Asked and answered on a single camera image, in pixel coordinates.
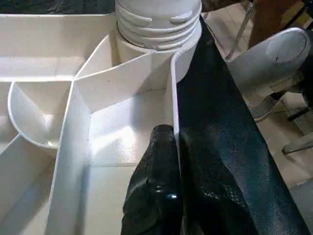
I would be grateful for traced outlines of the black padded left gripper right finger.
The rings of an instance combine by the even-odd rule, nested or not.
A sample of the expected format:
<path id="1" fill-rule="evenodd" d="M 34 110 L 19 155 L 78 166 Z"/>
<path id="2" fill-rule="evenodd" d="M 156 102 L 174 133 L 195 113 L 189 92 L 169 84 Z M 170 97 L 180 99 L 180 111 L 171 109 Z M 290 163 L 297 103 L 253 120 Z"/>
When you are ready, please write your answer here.
<path id="1" fill-rule="evenodd" d="M 256 235 L 258 231 L 233 175 L 201 138 L 180 135 L 181 176 L 194 234 Z"/>

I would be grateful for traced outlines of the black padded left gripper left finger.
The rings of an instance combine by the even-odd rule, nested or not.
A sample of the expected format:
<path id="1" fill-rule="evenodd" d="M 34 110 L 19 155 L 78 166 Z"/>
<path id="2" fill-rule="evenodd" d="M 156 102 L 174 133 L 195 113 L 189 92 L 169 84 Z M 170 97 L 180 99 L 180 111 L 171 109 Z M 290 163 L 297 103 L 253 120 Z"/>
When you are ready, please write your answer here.
<path id="1" fill-rule="evenodd" d="M 156 126 L 133 172 L 123 205 L 121 234 L 179 235 L 182 193 L 176 139 L 171 125 Z"/>

